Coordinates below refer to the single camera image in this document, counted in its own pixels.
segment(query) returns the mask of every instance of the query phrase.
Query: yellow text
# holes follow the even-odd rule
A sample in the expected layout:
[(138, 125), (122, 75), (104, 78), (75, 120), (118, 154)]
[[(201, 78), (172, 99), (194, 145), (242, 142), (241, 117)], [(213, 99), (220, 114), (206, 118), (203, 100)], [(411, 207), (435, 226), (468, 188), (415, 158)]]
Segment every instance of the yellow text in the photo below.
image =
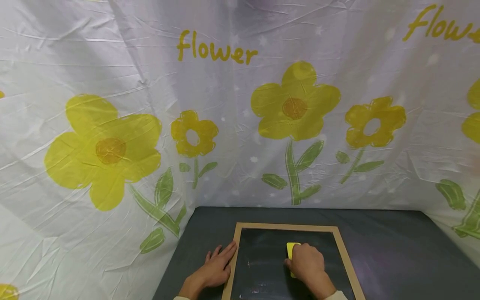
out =
[(192, 44), (185, 43), (185, 37), (190, 34), (190, 30), (184, 30), (180, 34), (179, 38), (179, 44), (177, 45), (177, 49), (179, 50), (179, 61), (183, 60), (183, 50), (184, 49), (190, 49), (192, 48), (192, 55), (194, 58), (197, 57), (197, 52), (198, 56), (200, 56), (203, 59), (206, 59), (208, 57), (208, 54), (210, 54), (210, 57), (212, 58), (213, 61), (216, 61), (217, 59), (220, 59), (222, 61), (227, 61), (228, 59), (232, 59), (238, 64), (243, 64), (245, 61), (246, 65), (250, 64), (250, 61), (254, 55), (258, 54), (257, 50), (246, 50), (243, 51), (242, 48), (236, 48), (235, 51), (232, 51), (230, 48), (230, 45), (227, 45), (225, 49), (223, 48), (218, 48), (215, 50), (215, 44), (210, 43), (210, 47), (207, 46), (206, 43), (200, 43), (197, 48), (197, 32), (194, 30), (192, 34)]
[[(467, 36), (467, 38), (471, 39), (474, 43), (480, 43), (480, 28), (475, 32), (470, 32), (470, 30), (473, 28), (473, 23), (468, 23), (463, 29), (460, 29), (459, 26), (455, 26), (455, 20), (450, 22), (447, 20), (439, 21), (438, 19), (444, 10), (444, 6), (441, 5), (438, 7), (438, 9), (436, 8), (437, 5), (432, 4), (421, 11), (417, 18), (412, 23), (408, 24), (408, 32), (403, 37), (403, 41), (407, 41), (418, 27), (428, 26), (427, 30), (425, 31), (425, 36), (431, 35), (432, 37), (439, 37), (443, 35), (444, 40), (451, 39), (452, 41), (458, 41)], [(435, 9), (436, 12), (434, 14), (430, 13), (426, 20), (423, 19), (426, 14)]]

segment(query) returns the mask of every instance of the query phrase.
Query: left hand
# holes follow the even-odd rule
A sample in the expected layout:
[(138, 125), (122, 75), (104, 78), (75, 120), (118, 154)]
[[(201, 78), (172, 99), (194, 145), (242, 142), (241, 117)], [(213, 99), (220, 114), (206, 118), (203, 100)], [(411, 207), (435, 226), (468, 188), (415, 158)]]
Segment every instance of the left hand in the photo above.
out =
[(204, 265), (185, 280), (179, 296), (196, 300), (202, 289), (220, 286), (228, 280), (231, 269), (227, 264), (235, 254), (237, 245), (232, 241), (222, 252), (221, 248), (219, 245), (213, 254), (207, 253)]

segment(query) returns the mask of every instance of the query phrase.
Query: fabric backdrop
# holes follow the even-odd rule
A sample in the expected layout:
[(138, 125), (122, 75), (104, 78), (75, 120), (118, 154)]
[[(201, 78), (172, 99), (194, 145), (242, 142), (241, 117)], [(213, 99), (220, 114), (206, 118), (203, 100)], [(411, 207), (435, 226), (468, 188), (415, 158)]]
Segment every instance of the fabric backdrop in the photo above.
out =
[(479, 1), (0, 7), (0, 299), (150, 300), (200, 205), (421, 210), (480, 265)]

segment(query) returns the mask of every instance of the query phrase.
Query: black chalkboard surface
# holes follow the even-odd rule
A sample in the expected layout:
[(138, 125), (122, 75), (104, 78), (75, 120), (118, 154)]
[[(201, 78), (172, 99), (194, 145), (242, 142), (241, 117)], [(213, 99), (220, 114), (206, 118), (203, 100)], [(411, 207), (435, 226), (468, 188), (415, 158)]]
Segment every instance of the black chalkboard surface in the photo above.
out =
[(325, 270), (348, 300), (355, 300), (332, 232), (242, 228), (231, 300), (314, 300), (283, 265), (287, 242), (309, 243), (325, 258)]

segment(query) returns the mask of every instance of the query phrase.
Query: wrist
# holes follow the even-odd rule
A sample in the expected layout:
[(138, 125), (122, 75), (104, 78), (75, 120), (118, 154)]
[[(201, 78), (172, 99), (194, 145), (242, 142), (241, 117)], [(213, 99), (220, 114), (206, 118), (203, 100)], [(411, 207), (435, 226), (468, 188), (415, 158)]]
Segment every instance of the wrist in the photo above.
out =
[(193, 273), (185, 279), (178, 295), (190, 300), (197, 300), (198, 295), (204, 287), (204, 282)]
[(305, 282), (305, 285), (318, 300), (324, 300), (336, 292), (336, 288), (326, 272), (322, 272), (313, 278), (309, 278), (309, 280)]

